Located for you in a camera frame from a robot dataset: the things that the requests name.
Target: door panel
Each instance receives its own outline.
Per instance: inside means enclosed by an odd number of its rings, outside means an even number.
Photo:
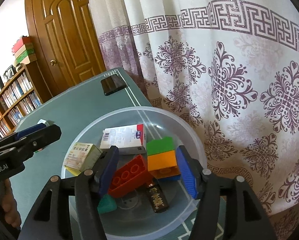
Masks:
[[[37,37],[34,48],[41,47],[38,59],[45,61],[42,67],[48,68],[59,92],[105,71],[88,0],[31,0],[31,3]],[[50,65],[53,59],[56,64]]]

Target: curtain fold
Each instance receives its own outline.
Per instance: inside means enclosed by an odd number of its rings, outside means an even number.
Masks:
[[[273,223],[291,209],[299,222],[299,13],[292,3],[89,1],[107,69],[122,66],[153,106],[188,122],[208,167],[245,177]],[[292,229],[279,226],[285,239]]]

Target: wall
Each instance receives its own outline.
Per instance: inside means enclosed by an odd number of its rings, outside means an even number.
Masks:
[[[11,49],[22,35],[28,35],[24,0],[5,0],[0,6],[0,75],[13,64]]]

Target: green toy block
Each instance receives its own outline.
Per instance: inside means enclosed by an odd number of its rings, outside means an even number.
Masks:
[[[147,156],[175,150],[173,138],[164,137],[159,140],[152,140],[146,144]]]
[[[108,194],[106,194],[102,197],[102,199],[100,200],[100,202],[97,206],[97,211],[99,214],[108,213],[108,212],[114,211],[116,209],[117,209],[117,205],[116,205],[114,198],[112,198]]]

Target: smartphone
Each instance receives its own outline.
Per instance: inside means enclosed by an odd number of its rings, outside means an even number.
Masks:
[[[109,76],[101,80],[104,95],[109,96],[117,91],[127,87],[124,80],[117,74]]]

